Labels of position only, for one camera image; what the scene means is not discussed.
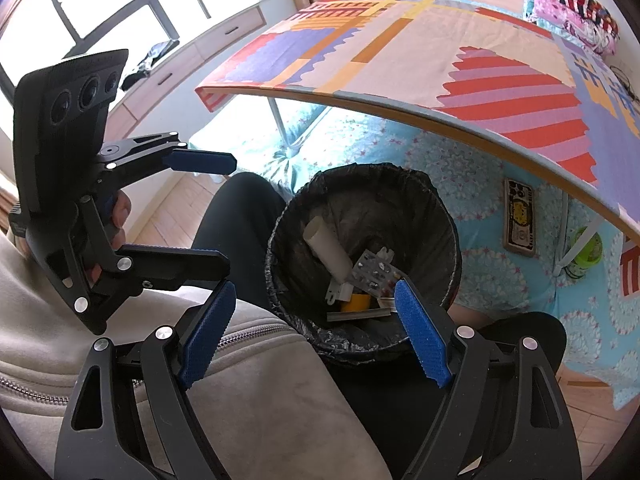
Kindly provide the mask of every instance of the wooden floor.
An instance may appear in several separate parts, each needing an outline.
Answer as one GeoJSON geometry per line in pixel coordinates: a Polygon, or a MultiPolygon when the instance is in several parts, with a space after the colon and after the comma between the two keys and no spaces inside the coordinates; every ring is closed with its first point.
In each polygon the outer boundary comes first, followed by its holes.
{"type": "MultiPolygon", "coordinates": [[[[191,247],[200,220],[222,184],[211,177],[185,174],[143,228],[136,243],[191,247]]],[[[564,365],[558,371],[575,435],[578,439],[583,478],[587,478],[609,454],[640,405],[636,397],[622,410],[612,406],[612,389],[594,378],[572,372],[564,365]]]]}

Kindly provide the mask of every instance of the zipper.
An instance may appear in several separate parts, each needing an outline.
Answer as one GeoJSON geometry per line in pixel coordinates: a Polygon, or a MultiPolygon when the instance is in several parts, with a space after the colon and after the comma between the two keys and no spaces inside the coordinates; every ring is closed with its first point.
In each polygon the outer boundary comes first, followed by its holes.
{"type": "MultiPolygon", "coordinates": [[[[251,341],[251,339],[256,339],[258,337],[276,334],[278,332],[289,332],[295,333],[296,331],[292,329],[289,325],[285,325],[282,323],[272,323],[267,325],[262,325],[255,328],[246,329],[244,331],[240,331],[239,333],[229,334],[227,336],[223,336],[220,339],[220,343],[218,344],[218,348],[216,348],[216,353],[228,349],[234,345],[244,343],[246,341],[251,341]]],[[[134,380],[133,387],[139,388],[145,383],[145,381],[134,380]]],[[[11,390],[13,393],[20,395],[21,397],[25,397],[33,402],[38,402],[40,404],[50,404],[53,406],[66,406],[69,402],[69,396],[56,396],[50,394],[43,394],[32,390],[26,386],[23,386],[20,383],[12,381],[8,377],[0,376],[0,388],[4,388],[6,390],[11,390]]]]}

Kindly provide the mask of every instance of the pink blanket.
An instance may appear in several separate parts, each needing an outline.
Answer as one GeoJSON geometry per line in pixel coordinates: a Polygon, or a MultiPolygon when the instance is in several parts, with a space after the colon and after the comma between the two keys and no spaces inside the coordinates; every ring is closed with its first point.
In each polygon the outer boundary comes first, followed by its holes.
{"type": "Polygon", "coordinates": [[[610,32],[590,20],[582,19],[577,12],[555,0],[533,1],[532,18],[542,18],[556,27],[564,28],[596,54],[616,53],[616,40],[610,32]]]}

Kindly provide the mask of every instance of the yellow object in trash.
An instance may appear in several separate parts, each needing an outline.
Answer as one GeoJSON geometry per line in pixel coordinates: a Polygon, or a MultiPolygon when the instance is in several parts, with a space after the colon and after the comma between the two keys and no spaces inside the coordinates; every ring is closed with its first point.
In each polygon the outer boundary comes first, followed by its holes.
{"type": "Polygon", "coordinates": [[[360,312],[368,310],[371,304],[371,296],[369,294],[352,294],[351,301],[345,301],[340,307],[340,312],[360,312]]]}

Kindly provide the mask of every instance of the human hand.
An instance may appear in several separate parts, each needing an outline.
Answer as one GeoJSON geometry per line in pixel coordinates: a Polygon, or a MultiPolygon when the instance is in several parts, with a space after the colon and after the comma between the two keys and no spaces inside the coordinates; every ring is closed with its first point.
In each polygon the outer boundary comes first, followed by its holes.
{"type": "MultiPolygon", "coordinates": [[[[124,193],[124,191],[120,190],[118,192],[116,203],[113,206],[113,211],[111,211],[111,221],[113,222],[113,225],[115,225],[116,228],[119,229],[119,231],[113,237],[113,240],[111,240],[111,247],[113,247],[114,250],[118,250],[119,248],[121,248],[126,241],[126,235],[123,226],[124,222],[127,221],[130,213],[131,200],[127,196],[127,194],[124,193]]],[[[27,240],[25,240],[24,238],[16,238],[16,244],[22,254],[27,257],[31,256],[31,250],[27,244],[27,240]]],[[[101,272],[102,269],[100,268],[100,266],[95,265],[93,266],[93,268],[86,270],[86,276],[93,284],[98,281],[101,272]]]]}

